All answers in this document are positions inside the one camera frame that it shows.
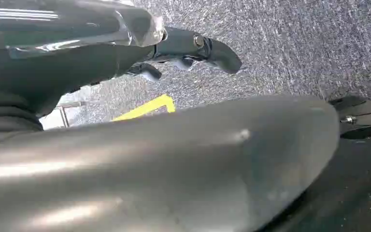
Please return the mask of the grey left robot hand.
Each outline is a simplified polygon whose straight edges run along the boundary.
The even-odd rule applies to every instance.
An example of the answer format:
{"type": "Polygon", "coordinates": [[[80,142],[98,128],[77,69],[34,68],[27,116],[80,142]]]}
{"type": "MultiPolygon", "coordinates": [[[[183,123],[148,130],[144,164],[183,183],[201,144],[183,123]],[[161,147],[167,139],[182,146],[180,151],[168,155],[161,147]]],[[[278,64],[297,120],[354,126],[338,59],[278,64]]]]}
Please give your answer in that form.
{"type": "Polygon", "coordinates": [[[254,232],[332,158],[336,110],[260,96],[52,130],[60,98],[150,65],[238,56],[121,0],[0,0],[0,232],[254,232]]]}

